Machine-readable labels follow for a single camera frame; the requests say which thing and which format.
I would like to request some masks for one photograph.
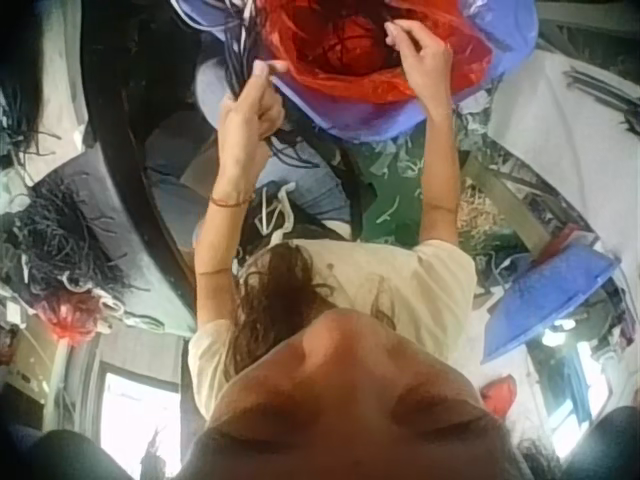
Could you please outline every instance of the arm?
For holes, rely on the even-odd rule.
[[[281,62],[256,62],[238,100],[225,99],[221,108],[220,168],[195,250],[198,328],[233,318],[231,265],[249,200],[269,158],[262,140],[273,134],[284,119],[282,99],[269,79],[269,66],[277,71],[286,69]]]
[[[428,117],[420,242],[437,239],[457,245],[460,164],[451,112],[452,54],[419,22],[395,20],[385,26],[387,43],[400,52],[409,85]]]
[[[460,164],[453,139],[453,118],[429,120],[421,181],[420,242],[435,239],[458,244]]]

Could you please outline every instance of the white t-shirt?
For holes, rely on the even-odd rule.
[[[379,304],[387,313],[385,305],[392,306],[396,332],[447,360],[469,319],[476,284],[473,260],[462,250],[438,240],[413,250],[331,240],[292,243],[309,252],[315,280],[334,287],[329,300],[338,307],[369,313],[382,285]],[[231,329],[229,320],[213,321],[189,344],[196,404],[206,418],[227,383],[223,367]]]

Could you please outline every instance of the nose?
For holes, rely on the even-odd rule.
[[[301,339],[304,376],[325,407],[352,406],[362,413],[365,404],[386,403],[397,377],[390,337],[377,320],[352,310],[328,311],[307,327]]]

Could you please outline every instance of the green fabric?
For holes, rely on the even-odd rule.
[[[418,244],[424,142],[421,123],[410,134],[387,142],[345,145],[377,194],[364,215],[363,241],[407,248]]]

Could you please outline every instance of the window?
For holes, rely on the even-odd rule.
[[[100,446],[137,479],[140,461],[158,430],[158,455],[166,462],[167,476],[176,475],[181,467],[177,386],[112,370],[103,377]]]

